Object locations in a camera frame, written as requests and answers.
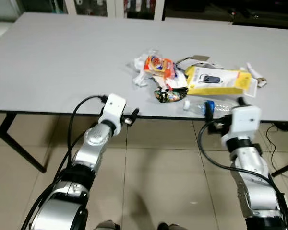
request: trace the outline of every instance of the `white table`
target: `white table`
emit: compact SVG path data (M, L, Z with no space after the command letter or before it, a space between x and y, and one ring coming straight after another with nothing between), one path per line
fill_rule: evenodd
M183 101L160 103L152 81L133 85L128 65L155 46L174 61L197 54L227 69L250 62L268 84L246 101L262 109L263 121L288 121L288 30L42 13L25 13L0 38L0 111L70 114L83 98L113 92L127 99L126 113L139 107L146 118L203 118L183 111ZM101 106L92 100L79 113L96 115Z

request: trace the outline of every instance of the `power cord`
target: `power cord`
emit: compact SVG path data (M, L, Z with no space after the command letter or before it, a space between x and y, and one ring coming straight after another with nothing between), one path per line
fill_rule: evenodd
M72 164L72 124L73 124L73 120L74 120L74 117L78 111L78 109L80 108L80 106L92 99L92 98L99 98L101 100L101 102L105 103L107 102L107 99L108 97L106 95L103 95L103 96L100 96L100 95L93 95L93 96L89 96L89 97L86 97L84 98L74 109L73 113L72 113L72 116L69 120L69 125L68 125L68 131L67 131L67 155L68 155L68 161L67 161L67 168L70 168L71 167L71 164Z
M53 186L61 179L60 176L60 171L66 161L66 159L68 158L68 162L67 162L67 167L71 167L71 161L72 161L72 149L75 146L75 144L79 141L79 139L85 134L85 132L81 133L76 139L75 141L71 144L72 142L72 124L73 124L73 120L74 117L79 109L79 107L86 101L92 99L92 98L99 98L101 100L101 102L106 103L108 97L106 95L100 96L100 95L93 95L93 96L89 96L84 98L74 109L72 116L70 118L69 121L69 125L68 125L68 133L67 133L67 152L62 160L62 162L59 165L59 168L55 174L55 177L52 181L52 183L41 193L41 195L39 195L39 197L36 199L36 201L34 202L34 204L32 205L28 215L26 216L24 223L21 227L21 230L25 230L29 224L29 221L34 213L34 211L36 210L36 208L40 205L42 205L45 202L46 197L51 193Z
M275 128L276 128L276 131L270 131L270 129L271 129L272 127L275 127ZM269 152L270 152L270 154L271 154L271 158L270 158L271 165L272 165L272 167L274 168L275 171L278 170L278 169L276 168L276 166L274 165L274 162L273 162L274 153L275 153L275 151L276 151L276 145L271 141L271 139L269 138L268 134L269 134L269 133L272 133L272 132L273 132L273 133L276 133L276 132L278 132L278 131L279 131L279 128L278 128L277 126L275 126L274 124L272 124L272 125L266 130L266 132L265 132L265 137L266 137L267 140L269 141L270 145L273 147L273 150L271 149Z
M276 192L276 196L277 196L277 200L279 202L279 208L280 208L280 212L283 216L283 221L284 221L284 224L285 224L285 227L288 227L288 209L287 209L287 205L286 205L286 202L284 200L284 194L280 192L280 190L278 189L278 187L276 186L276 184L274 183L271 175L269 174L269 177L266 178L265 176L262 176L261 174L258 174L256 172L253 172L253 171L249 171L249 170L245 170L245 169L239 169L239 168L235 168L235 167L229 167L229 166L225 166L225 165L222 165L216 161L214 161L212 158L210 158L204 148L203 148L203 145L202 145L202 136L203 136L203 133L204 131L208 128L208 126L214 122L221 122L222 119L215 119L215 120L211 120L209 121L208 123L205 123L204 126L201 128L200 132L198 133L198 138L197 138L197 144L198 144L198 147L199 147L199 150L202 152L202 154L207 158L207 160L209 160L212 164L214 164L215 166L219 167L219 168L222 168L222 169L226 169L226 170L230 170L230 171L237 171L237 172L242 172L242 173L248 173L248 174L251 174L251 175L254 175L254 176L257 176L265 181L267 181L272 187L273 189L275 190Z
M94 127L96 124L97 124L97 122L94 122L89 128ZM82 132L82 133L75 139L75 141L74 141L74 142L72 143L72 145L71 145L71 149L73 149L73 147L74 147L74 146L76 145L76 143L80 140L80 138L83 137L83 135L85 134L85 132L86 132L86 131ZM67 151L66 154L64 155L64 158L63 158L63 160L61 161L61 163L60 163L60 165L59 165L59 167L58 167L58 169L57 169L57 172L56 172L56 174L55 174L55 176L54 176L54 178L53 178L54 181L55 181L56 178L59 176L59 173L60 173L61 169L63 168L63 165L64 165L64 163L65 163L65 161L66 161L66 159L67 159L68 153L69 153L69 152Z
M271 165L272 165L272 167L274 168L274 170L277 170L276 167L275 167L275 165L274 165L274 163L273 163L273 156L274 156L274 153L275 153L275 150L276 150L276 145L270 140L270 138L269 138L269 136L268 136L269 130L270 130L272 127L275 127L275 128L276 128L276 131L273 131L273 132L277 132L277 131L278 131L278 128L273 124L273 125L271 125L271 126L266 130L266 132L265 132L265 137L266 137L267 140L269 141L270 145L272 145L273 148L274 148L273 151L270 150L270 153L272 152L272 153L271 153L271 159L270 159L270 161L271 161Z
M41 205L41 202L42 202L43 200L45 200L45 197L47 197L47 196L51 193L53 186L54 186L57 182L59 182L60 179L61 179L61 178L58 177L55 181L53 181L53 182L41 193L41 195L39 195L39 197L36 199L36 201L35 201L34 204L32 205L32 207L31 207L28 215L26 216L26 218L25 218L25 220L24 220L24 223L23 223L23 225L22 225L22 227L21 227L20 230L26 230L26 228L27 228L27 226L28 226L28 224L29 224L29 222L30 222L30 219L31 219L31 217L32 217L35 209L37 208L38 205Z

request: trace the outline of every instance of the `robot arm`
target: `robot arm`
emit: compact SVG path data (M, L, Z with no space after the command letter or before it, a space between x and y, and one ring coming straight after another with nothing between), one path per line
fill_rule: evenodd
M102 155L112 136L118 135L122 123L131 126L139 112L124 116L125 99L111 94L98 124L88 129L84 143L74 156L72 166L62 170L60 180L38 210L31 230L84 230L88 211L86 204Z
M230 152L231 168L248 170L261 177L231 170L237 184L238 199L248 230L284 230L288 229L288 209L284 194L271 185L266 161L261 157L258 144L252 144L255 132L260 124L261 110L246 105L239 98L240 106L232 108L231 115L221 118L220 130L223 146ZM208 130L216 132L215 126Z

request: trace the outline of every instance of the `black table leg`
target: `black table leg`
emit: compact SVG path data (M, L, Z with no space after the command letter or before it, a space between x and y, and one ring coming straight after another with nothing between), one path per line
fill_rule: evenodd
M272 173L271 175L273 176L273 177L275 177L275 176L277 176L277 175L280 175L280 174L282 174L282 173L284 173L284 172L286 172L286 171L288 171L288 165L286 165L285 167L283 167L283 168L281 168L281 169L279 169L279 170L276 170L274 173Z
M45 173L46 168L41 165L34 157L32 157L17 141L15 141L8 133L8 129L12 124L16 113L7 113L6 118L0 126L0 138L4 140L9 146L11 146L15 151L17 151L23 158L30 162L34 167L36 167L40 172Z

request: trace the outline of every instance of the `plastic water bottle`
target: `plastic water bottle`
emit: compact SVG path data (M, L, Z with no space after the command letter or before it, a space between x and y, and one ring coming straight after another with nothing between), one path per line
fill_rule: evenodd
M205 102L208 102L210 109L213 112L213 118L220 118L227 114L230 114L232 107L237 106L237 104L234 102L221 100L198 100L194 103L191 103L189 100L185 100L183 104L183 110L191 111L198 115L205 115Z

